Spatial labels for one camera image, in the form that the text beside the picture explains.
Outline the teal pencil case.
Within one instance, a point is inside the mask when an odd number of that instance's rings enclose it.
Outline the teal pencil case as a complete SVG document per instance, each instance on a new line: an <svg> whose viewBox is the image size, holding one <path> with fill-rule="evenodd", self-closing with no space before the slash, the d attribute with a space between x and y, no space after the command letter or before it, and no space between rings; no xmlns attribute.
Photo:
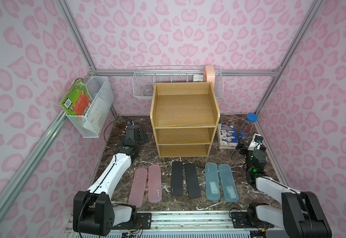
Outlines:
<svg viewBox="0 0 346 238"><path fill-rule="evenodd" d="M220 199L218 166L215 163L205 165L206 197L210 201Z"/></svg>
<svg viewBox="0 0 346 238"><path fill-rule="evenodd" d="M239 200L239 195L230 165L220 164L218 171L225 200L229 203L236 203Z"/></svg>

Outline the pink pencil case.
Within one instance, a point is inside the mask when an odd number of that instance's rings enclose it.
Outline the pink pencil case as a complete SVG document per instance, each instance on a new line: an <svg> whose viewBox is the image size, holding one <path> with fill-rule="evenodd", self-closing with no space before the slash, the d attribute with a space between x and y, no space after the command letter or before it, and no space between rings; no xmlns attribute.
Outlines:
<svg viewBox="0 0 346 238"><path fill-rule="evenodd" d="M151 203L162 201L162 178L161 167L151 165L148 168L148 200Z"/></svg>
<svg viewBox="0 0 346 238"><path fill-rule="evenodd" d="M147 177L147 169L139 168L135 171L131 192L128 199L129 205L133 205L136 208L142 207Z"/></svg>

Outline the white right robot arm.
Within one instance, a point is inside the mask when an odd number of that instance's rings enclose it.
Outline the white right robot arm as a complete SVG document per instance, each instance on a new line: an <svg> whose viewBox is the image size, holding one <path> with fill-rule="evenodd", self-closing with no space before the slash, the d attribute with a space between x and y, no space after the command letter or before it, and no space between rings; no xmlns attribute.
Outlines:
<svg viewBox="0 0 346 238"><path fill-rule="evenodd" d="M290 238L332 237L327 218L313 192L293 189L268 176L264 150L241 149L240 154L245 157L247 183L282 206L278 209L266 203L251 203L242 223L255 229L270 224L285 230Z"/></svg>

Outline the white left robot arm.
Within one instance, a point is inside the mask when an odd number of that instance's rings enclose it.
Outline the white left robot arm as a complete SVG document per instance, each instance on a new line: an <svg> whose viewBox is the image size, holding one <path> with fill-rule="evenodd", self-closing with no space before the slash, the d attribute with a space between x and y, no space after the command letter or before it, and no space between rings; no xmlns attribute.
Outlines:
<svg viewBox="0 0 346 238"><path fill-rule="evenodd" d="M126 170L139 155L140 146L148 142L147 134L138 125L128 125L111 162L100 177L86 190L78 191L73 199L73 231L105 237L117 226L134 228L136 206L114 207L111 198Z"/></svg>

